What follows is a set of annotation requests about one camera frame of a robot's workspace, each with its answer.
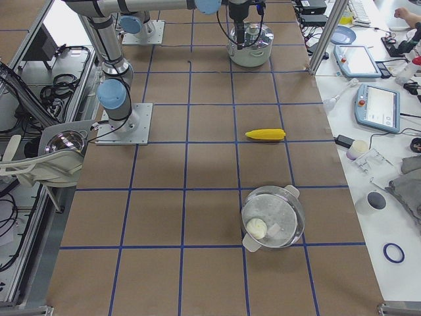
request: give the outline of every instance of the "white cup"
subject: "white cup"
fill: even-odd
[[[383,194],[371,191],[355,203],[355,208],[360,213],[373,213],[386,207],[386,199]]]
[[[355,140],[347,151],[347,157],[355,160],[368,151],[368,144],[364,140]]]

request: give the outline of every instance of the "blue-framed tablet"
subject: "blue-framed tablet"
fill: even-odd
[[[344,76],[349,78],[380,78],[382,73],[363,45],[336,45],[334,55]]]
[[[362,84],[355,98],[357,123],[368,127],[399,133],[400,95],[398,91]]]

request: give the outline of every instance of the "gray cloth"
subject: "gray cloth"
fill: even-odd
[[[411,215],[421,230],[421,156],[403,159],[404,175],[389,182],[386,190]]]

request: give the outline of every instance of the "human hand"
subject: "human hand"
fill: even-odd
[[[406,19],[408,15],[409,15],[408,9],[401,7],[395,10],[394,17]]]

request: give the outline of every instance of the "white piece in pot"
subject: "white piece in pot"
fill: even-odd
[[[247,229],[247,232],[257,240],[264,238],[268,232],[266,223],[261,219],[251,219],[245,228]]]

